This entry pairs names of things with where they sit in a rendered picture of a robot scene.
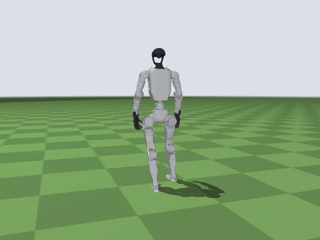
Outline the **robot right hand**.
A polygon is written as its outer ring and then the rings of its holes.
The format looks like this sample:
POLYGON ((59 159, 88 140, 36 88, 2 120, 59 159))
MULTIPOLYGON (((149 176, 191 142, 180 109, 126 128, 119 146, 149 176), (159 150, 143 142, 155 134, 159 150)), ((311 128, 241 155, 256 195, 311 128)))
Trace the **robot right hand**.
POLYGON ((178 128, 179 125, 180 125, 181 110, 178 111, 178 114, 177 113, 174 113, 174 114, 175 114, 175 117, 176 117, 176 120, 177 120, 177 122, 176 122, 176 124, 174 126, 175 126, 175 128, 178 128))

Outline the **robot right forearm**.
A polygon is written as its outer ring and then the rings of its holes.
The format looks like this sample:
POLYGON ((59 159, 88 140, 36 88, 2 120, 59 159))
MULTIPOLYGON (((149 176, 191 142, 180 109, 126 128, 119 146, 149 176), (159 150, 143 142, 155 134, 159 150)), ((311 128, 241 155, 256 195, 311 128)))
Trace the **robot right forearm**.
POLYGON ((183 99, 183 95, 178 97, 178 98, 175 98, 175 106, 174 106, 175 110, 174 110, 174 112, 176 114, 179 114, 179 110, 181 110, 182 99, 183 99))

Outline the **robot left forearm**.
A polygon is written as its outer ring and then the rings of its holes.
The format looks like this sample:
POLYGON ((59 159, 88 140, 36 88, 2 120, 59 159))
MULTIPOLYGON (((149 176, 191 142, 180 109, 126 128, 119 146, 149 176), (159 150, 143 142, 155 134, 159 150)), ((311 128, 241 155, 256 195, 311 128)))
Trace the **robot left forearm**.
MULTIPOLYGON (((135 92, 136 93, 136 92, 135 92)), ((134 99, 133 99, 133 111, 132 111, 132 114, 133 112, 136 112, 136 115, 138 115, 140 112, 139 112, 139 109, 140 109, 140 102, 141 102, 141 99, 140 98, 137 98, 135 97, 135 94, 134 94, 134 99)))

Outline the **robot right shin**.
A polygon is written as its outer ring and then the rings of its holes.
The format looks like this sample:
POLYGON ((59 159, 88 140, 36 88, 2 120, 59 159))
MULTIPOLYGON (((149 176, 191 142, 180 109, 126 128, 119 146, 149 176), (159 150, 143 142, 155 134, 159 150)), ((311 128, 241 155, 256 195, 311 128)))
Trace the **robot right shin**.
POLYGON ((176 179, 175 167, 176 167, 176 154, 175 154, 175 146, 173 145, 173 153, 166 152, 167 164, 169 166, 170 177, 173 180, 176 179))

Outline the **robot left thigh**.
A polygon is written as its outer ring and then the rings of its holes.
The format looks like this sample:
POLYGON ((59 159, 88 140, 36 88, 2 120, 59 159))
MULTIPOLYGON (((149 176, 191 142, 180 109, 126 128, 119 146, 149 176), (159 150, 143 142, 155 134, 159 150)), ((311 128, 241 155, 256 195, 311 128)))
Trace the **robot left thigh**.
POLYGON ((143 117, 142 119, 142 130, 145 137, 147 152, 150 153, 150 160, 157 159, 157 151, 154 146, 154 114, 149 114, 143 117))

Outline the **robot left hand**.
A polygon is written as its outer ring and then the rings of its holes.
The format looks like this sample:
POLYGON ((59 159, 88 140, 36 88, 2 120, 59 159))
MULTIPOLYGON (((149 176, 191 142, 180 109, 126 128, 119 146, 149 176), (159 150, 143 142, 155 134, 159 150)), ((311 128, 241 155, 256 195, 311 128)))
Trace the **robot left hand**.
POLYGON ((136 130, 140 130, 142 128, 142 126, 139 125, 139 122, 142 123, 140 120, 139 120, 139 114, 137 115, 137 113, 135 111, 133 111, 133 123, 134 123, 134 128, 136 130))

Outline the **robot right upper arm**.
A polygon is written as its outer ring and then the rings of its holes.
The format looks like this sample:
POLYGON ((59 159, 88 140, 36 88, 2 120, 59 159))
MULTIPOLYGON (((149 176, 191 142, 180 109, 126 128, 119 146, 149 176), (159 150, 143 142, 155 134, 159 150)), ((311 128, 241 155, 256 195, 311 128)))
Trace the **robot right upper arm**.
POLYGON ((182 90, 181 90, 181 84, 180 84, 178 72, 171 70, 171 78, 172 78, 173 86, 175 88, 175 92, 173 93, 173 96, 175 98, 179 98, 182 96, 182 90))

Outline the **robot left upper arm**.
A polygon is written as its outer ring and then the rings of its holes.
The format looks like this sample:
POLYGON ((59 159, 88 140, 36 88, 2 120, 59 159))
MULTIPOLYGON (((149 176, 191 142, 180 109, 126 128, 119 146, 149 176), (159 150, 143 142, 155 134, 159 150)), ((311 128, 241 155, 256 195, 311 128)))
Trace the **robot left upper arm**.
POLYGON ((144 85, 145 85, 145 79, 149 77, 150 70, 143 70, 139 74, 137 86, 136 86, 136 92, 135 92, 135 97, 142 99, 144 96, 144 92, 142 92, 144 85))

